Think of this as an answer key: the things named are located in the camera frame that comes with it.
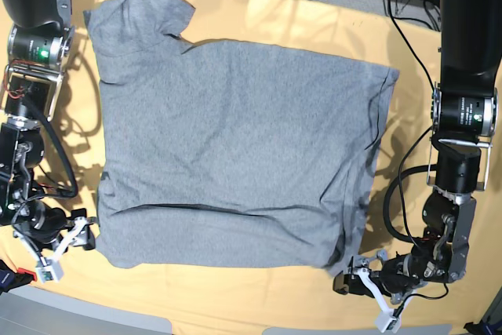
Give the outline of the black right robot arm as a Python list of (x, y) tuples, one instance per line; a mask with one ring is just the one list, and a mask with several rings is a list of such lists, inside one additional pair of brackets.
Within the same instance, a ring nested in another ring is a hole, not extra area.
[(66, 214), (45, 199), (78, 195), (74, 170), (51, 124), (74, 38), (71, 0), (2, 0), (12, 28), (1, 77), (1, 223), (36, 257), (66, 251), (64, 241), (90, 250), (85, 209)]

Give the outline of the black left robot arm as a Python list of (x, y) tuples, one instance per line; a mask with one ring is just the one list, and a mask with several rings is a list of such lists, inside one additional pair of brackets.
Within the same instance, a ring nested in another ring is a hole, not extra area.
[[(441, 78), (432, 93), (429, 163), (400, 169), (383, 203), (387, 231), (412, 245), (409, 253), (382, 262), (354, 258), (333, 282), (339, 294), (390, 297), (405, 304), (428, 282), (463, 278), (475, 215), (474, 193), (486, 188), (492, 137), (497, 127), (495, 86), (501, 62), (501, 0), (439, 0), (442, 16)], [(414, 237), (391, 223), (394, 193), (403, 180), (425, 173), (432, 192), (424, 203), (424, 233)]]

